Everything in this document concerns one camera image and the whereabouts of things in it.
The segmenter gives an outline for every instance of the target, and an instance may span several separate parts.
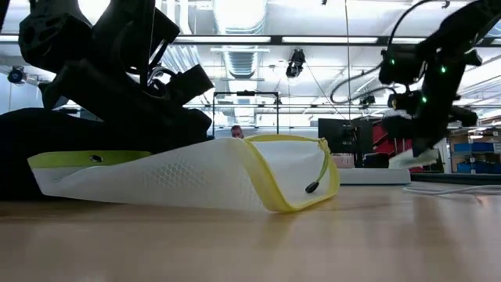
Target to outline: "ventilation duct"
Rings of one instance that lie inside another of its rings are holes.
[[[179,26],[183,34],[193,33],[188,21],[188,0],[180,0],[178,5],[175,0],[167,0],[160,10]],[[162,63],[176,73],[185,72],[200,63],[198,48],[194,45],[169,45],[162,57]]]
[[[266,5],[268,0],[214,0],[213,11],[219,34],[258,35],[264,33]],[[258,70],[261,54],[252,52],[256,46],[226,46],[238,48],[239,52],[224,52],[226,70],[235,79],[249,79]],[[256,81],[245,81],[245,88],[239,81],[229,81],[231,92],[256,90]]]

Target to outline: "wooden table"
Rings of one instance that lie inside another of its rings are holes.
[[[0,281],[499,282],[500,212],[382,186],[286,215],[0,203]]]

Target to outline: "person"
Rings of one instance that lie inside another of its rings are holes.
[[[232,127],[232,137],[243,139],[243,131],[240,125],[234,125]]]

